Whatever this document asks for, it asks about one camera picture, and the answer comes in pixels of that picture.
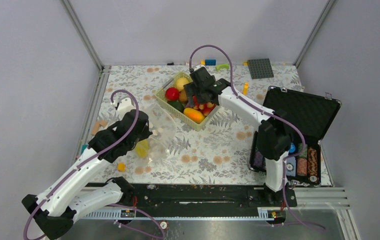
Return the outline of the yellow-green starfruit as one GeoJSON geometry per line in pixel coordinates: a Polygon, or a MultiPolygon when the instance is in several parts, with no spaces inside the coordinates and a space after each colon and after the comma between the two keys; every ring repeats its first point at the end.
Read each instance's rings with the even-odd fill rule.
{"type": "Polygon", "coordinates": [[[140,158],[146,158],[148,156],[149,149],[149,141],[147,139],[139,141],[134,148],[136,154],[140,158]]]}

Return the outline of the clear dotted zip top bag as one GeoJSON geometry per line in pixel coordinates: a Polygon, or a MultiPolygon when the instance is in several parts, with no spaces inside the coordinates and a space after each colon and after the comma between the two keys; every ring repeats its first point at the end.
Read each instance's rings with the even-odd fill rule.
{"type": "Polygon", "coordinates": [[[177,126],[172,116],[158,103],[152,104],[143,111],[148,115],[149,131],[152,134],[147,138],[149,142],[147,157],[139,157],[134,149],[138,166],[147,166],[166,158],[170,154],[169,147],[177,131],[177,126]]]}

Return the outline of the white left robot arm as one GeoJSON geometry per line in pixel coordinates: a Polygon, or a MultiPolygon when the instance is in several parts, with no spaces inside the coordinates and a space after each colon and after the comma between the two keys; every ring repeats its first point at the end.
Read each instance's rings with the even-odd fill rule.
{"type": "Polygon", "coordinates": [[[48,189],[22,199],[30,218],[45,237],[56,240],[87,214],[107,205],[126,206],[132,202],[134,188],[124,177],[116,177],[85,195],[78,193],[98,172],[147,139],[152,134],[149,123],[143,111],[128,111],[121,120],[97,132],[78,160],[48,189]]]}

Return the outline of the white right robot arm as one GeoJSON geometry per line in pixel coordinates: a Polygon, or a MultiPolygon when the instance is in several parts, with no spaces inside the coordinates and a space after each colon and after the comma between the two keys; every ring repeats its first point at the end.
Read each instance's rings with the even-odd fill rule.
{"type": "Polygon", "coordinates": [[[203,65],[189,68],[191,83],[184,85],[188,102],[213,103],[231,110],[257,131],[257,149],[265,158],[265,201],[271,206],[279,205],[287,184],[286,164],[295,135],[303,141],[302,132],[284,117],[284,111],[262,106],[239,93],[232,80],[216,79],[203,65]]]}

